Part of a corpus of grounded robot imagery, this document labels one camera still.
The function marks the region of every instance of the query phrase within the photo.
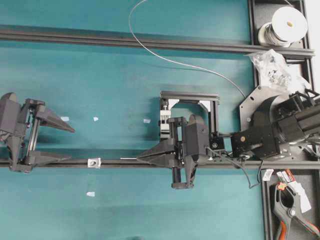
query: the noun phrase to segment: clamp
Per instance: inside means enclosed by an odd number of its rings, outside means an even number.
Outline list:
[[[31,124],[25,150],[25,136]],[[9,150],[8,161],[11,171],[29,173],[36,166],[71,158],[69,155],[35,151],[39,126],[75,132],[69,124],[47,108],[43,101],[28,98],[21,106],[13,92],[0,98],[0,141],[4,142]]]
[[[270,187],[271,209],[280,220],[280,226],[276,233],[276,240],[287,240],[290,232],[292,219],[301,224],[308,232],[314,234],[320,239],[319,229],[308,222],[302,215],[300,195],[286,183]]]

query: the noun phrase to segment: gray metal plate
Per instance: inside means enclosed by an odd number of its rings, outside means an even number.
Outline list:
[[[262,104],[262,102],[273,96],[281,96],[284,101],[289,98],[282,91],[272,89],[268,86],[258,86],[239,106],[241,131],[247,130],[250,126],[252,114]]]

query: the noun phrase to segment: table surface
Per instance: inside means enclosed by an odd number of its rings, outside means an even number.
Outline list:
[[[135,3],[2,1],[0,23],[128,32]],[[246,0],[150,0],[132,21],[143,34],[250,41]],[[225,74],[245,94],[253,90],[247,56],[156,52]],[[240,129],[237,105],[243,97],[232,85],[164,62],[144,49],[1,41],[0,53],[0,93],[15,92],[20,103],[26,98],[45,101],[59,116],[69,117],[76,130],[42,127],[40,149],[74,158],[134,157],[159,141],[160,91],[219,94],[220,131]],[[184,107],[172,114],[200,111]],[[195,188],[181,191],[170,188],[169,169],[0,171],[4,239],[264,239],[261,189],[249,190],[239,170],[199,169]],[[253,180],[255,174],[250,171]],[[13,225],[18,229],[9,230]]]

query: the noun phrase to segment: white cable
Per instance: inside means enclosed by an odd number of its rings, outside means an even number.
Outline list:
[[[135,40],[136,40],[145,50],[147,50],[147,51],[148,51],[149,53],[151,53],[152,55],[154,55],[154,56],[156,56],[156,57],[158,57],[158,58],[160,58],[160,59],[163,59],[163,60],[165,60],[165,61],[168,61],[168,62],[170,62],[170,63],[179,64],[179,65],[183,65],[183,66],[190,67],[190,68],[200,69],[200,70],[203,70],[203,71],[206,71],[206,72],[215,74],[215,75],[217,75],[217,76],[219,76],[219,77],[221,77],[221,78],[229,81],[233,86],[236,87],[236,89],[238,89],[238,91],[242,94],[242,96],[243,96],[244,98],[246,98],[246,95],[245,95],[244,92],[240,89],[240,87],[239,87],[237,84],[235,84],[232,80],[230,80],[229,78],[227,78],[226,76],[224,76],[224,75],[222,75],[222,74],[220,74],[220,73],[218,73],[218,72],[215,72],[215,71],[212,71],[212,70],[209,70],[209,69],[200,67],[200,66],[195,66],[195,65],[191,65],[191,64],[182,63],[182,62],[179,62],[179,61],[170,60],[170,59],[168,59],[168,58],[165,58],[165,57],[163,57],[163,56],[160,56],[160,55],[156,54],[155,52],[153,52],[153,51],[151,51],[150,49],[148,49],[145,45],[143,45],[143,44],[139,41],[139,39],[136,37],[136,35],[134,34],[134,31],[133,31],[132,26],[131,26],[131,15],[132,15],[132,13],[135,11],[135,9],[136,9],[140,4],[142,4],[142,3],[146,2],[146,1],[147,1],[147,0],[142,0],[142,1],[138,2],[138,3],[131,9],[130,14],[129,14],[129,17],[128,17],[129,28],[130,28],[130,32],[131,32],[132,36],[135,38]]]
[[[289,4],[291,7],[294,7],[288,0],[284,0],[287,4]]]

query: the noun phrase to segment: sticker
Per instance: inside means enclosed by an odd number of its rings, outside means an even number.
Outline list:
[[[61,120],[64,122],[69,122],[69,117],[68,116],[62,116]]]
[[[283,178],[285,179],[285,182],[290,183],[291,180],[290,180],[290,177],[288,176],[288,174],[286,173],[286,171],[282,171],[281,173],[282,173]]]
[[[290,178],[290,182],[293,182],[296,180],[295,176],[293,175],[293,173],[290,171],[290,169],[286,169],[285,170],[286,174],[288,175],[288,177]]]
[[[309,211],[311,209],[311,204],[310,204],[310,201],[309,201],[308,196],[306,194],[306,191],[302,187],[301,183],[299,183],[297,181],[292,181],[292,182],[289,182],[289,185],[300,196],[301,212],[305,213],[305,212]]]
[[[96,196],[96,192],[94,192],[94,191],[88,191],[88,192],[86,193],[86,195],[87,195],[88,197],[94,198],[94,197]]]
[[[270,181],[270,178],[271,178],[273,172],[274,172],[273,169],[267,169],[267,170],[265,170],[265,173],[264,173],[264,175],[263,175],[262,180],[265,181],[265,182],[266,182],[266,181]]]
[[[278,176],[280,182],[286,182],[286,180],[285,180],[282,172],[278,171],[278,172],[276,173],[276,175]]]

